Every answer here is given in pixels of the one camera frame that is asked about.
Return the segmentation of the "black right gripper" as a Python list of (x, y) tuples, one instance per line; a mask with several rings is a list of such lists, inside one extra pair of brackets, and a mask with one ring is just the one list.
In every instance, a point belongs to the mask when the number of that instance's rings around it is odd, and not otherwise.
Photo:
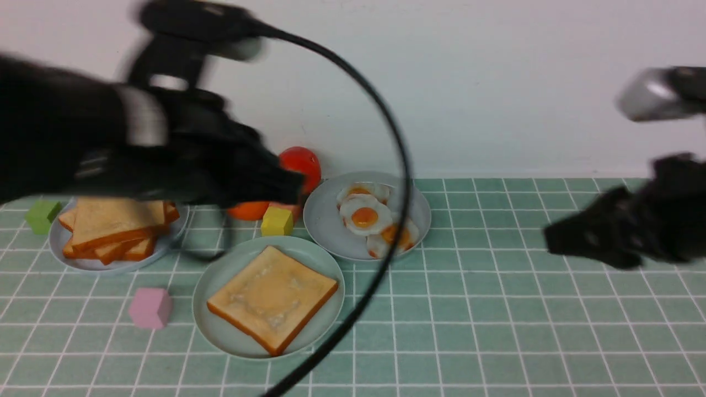
[(644, 258), (670, 263), (664, 229), (643, 199), (618, 186), (602, 192), (582, 211), (544, 228), (550, 254), (595, 260), (619, 270), (640, 268)]

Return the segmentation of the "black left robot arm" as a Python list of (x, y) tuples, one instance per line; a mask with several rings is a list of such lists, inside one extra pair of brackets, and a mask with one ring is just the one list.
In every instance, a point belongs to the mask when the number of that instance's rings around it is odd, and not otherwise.
[(2, 55), (2, 203), (66, 195), (229, 208), (295, 203), (284, 169), (219, 95), (139, 88)]

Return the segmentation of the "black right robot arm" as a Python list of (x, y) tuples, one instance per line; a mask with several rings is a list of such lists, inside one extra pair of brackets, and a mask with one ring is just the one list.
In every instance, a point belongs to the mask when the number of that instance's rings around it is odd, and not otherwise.
[(690, 153), (659, 158), (638, 190), (608, 189), (585, 209), (545, 226), (547, 251), (619, 270), (644, 258), (673, 265), (704, 258), (705, 165)]

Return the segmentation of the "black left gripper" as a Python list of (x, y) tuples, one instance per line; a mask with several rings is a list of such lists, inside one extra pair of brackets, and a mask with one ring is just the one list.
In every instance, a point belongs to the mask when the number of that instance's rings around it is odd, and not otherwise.
[(304, 176), (283, 168), (256, 130), (185, 93), (119, 88), (125, 111), (120, 143), (89, 151), (77, 193), (207, 204), (297, 203)]

